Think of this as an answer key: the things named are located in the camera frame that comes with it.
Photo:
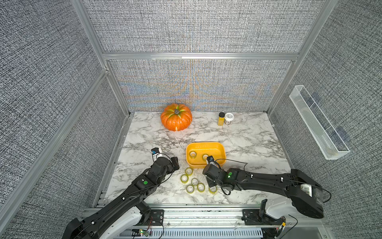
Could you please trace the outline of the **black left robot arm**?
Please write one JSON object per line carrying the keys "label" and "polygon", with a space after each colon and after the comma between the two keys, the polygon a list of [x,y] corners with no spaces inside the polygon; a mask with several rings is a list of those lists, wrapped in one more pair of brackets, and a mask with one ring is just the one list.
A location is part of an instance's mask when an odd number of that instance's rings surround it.
{"label": "black left robot arm", "polygon": [[177,157],[169,158],[167,155],[158,157],[150,168],[144,170],[131,184],[104,208],[79,220],[73,219],[66,226],[62,238],[64,239],[101,239],[105,238],[117,220],[134,209],[132,216],[126,216],[131,221],[130,225],[136,225],[141,218],[148,219],[150,207],[144,200],[153,194],[157,188],[165,182],[167,175],[172,175],[179,170]]}

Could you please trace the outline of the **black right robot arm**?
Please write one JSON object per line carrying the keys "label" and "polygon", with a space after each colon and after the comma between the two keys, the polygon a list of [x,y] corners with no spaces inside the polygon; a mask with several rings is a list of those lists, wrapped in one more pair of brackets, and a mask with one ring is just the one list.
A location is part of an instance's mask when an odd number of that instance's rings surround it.
{"label": "black right robot arm", "polygon": [[291,200],[291,205],[307,217],[322,219],[323,188],[298,169],[284,174],[262,174],[230,168],[227,171],[209,164],[203,169],[208,184],[229,192],[256,190],[278,194]]}

